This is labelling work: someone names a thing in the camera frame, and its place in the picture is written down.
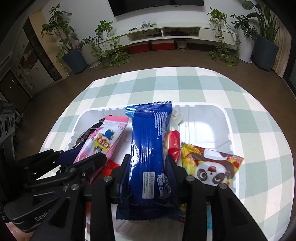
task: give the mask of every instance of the curtain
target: curtain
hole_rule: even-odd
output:
[[[292,38],[279,18],[277,18],[276,21],[276,28],[277,27],[279,27],[279,30],[277,32],[276,40],[274,41],[274,43],[279,46],[279,51],[276,55],[276,59],[274,61],[272,69],[276,72],[278,76],[282,78],[287,67]]]

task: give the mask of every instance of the tablecloth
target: tablecloth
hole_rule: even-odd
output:
[[[239,169],[239,199],[268,240],[279,240],[287,229],[294,196],[290,148],[267,110],[239,85],[215,71],[166,67],[96,80],[65,109],[41,151],[65,150],[75,122],[86,109],[156,101],[216,103],[226,110],[235,154],[244,157]]]

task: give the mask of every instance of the television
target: television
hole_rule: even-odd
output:
[[[204,6],[204,0],[108,0],[114,16],[138,9],[165,5]]]

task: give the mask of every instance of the pink wrapper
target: pink wrapper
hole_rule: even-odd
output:
[[[103,124],[87,138],[74,163],[98,152],[104,153],[109,160],[127,124],[127,116],[107,116]]]

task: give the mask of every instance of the round table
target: round table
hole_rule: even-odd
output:
[[[267,239],[278,241],[290,221],[294,196],[290,148],[267,110],[215,71],[166,67],[96,80],[65,109],[40,151],[66,150],[74,124],[86,109],[157,101],[216,103],[226,110],[234,134],[234,154],[244,157],[239,169],[239,199]]]

